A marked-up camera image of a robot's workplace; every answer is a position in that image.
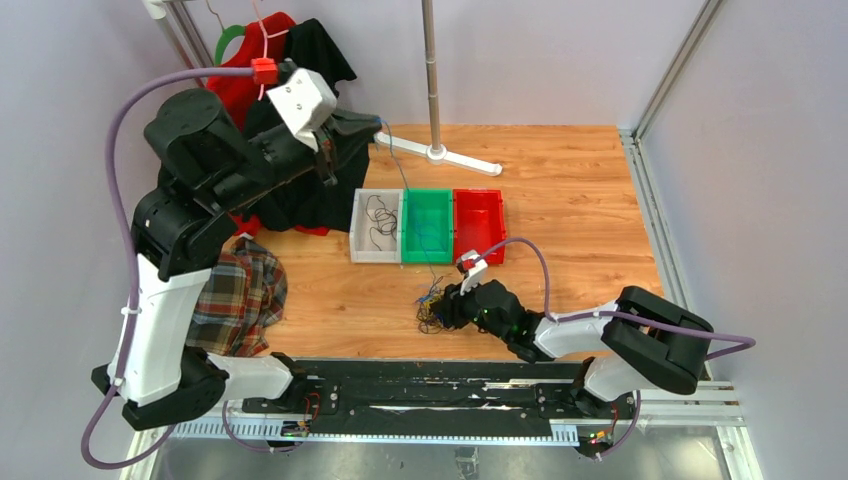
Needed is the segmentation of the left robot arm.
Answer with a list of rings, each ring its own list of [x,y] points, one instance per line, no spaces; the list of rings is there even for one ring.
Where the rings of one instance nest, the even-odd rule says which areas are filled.
[[[105,396],[122,398],[133,429],[171,427],[232,400],[266,399],[283,413],[304,405],[306,373],[290,357],[235,358],[190,346],[192,316],[237,230],[234,214],[303,175],[331,181],[380,128],[375,115],[332,108],[319,116],[318,144],[310,147],[288,120],[244,136],[203,88],[161,105],[144,136],[169,179],[125,222],[133,277],[122,337],[112,361],[92,372]]]

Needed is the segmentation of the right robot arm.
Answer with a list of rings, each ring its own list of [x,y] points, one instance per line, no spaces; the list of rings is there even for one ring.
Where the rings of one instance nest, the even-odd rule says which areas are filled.
[[[473,325],[499,338],[527,363],[588,354],[571,390],[574,408],[587,417],[598,416],[629,391],[694,393],[714,332],[701,317],[636,286],[624,288],[614,301],[559,320],[525,308],[497,280],[467,293],[449,285],[428,310],[445,327]]]

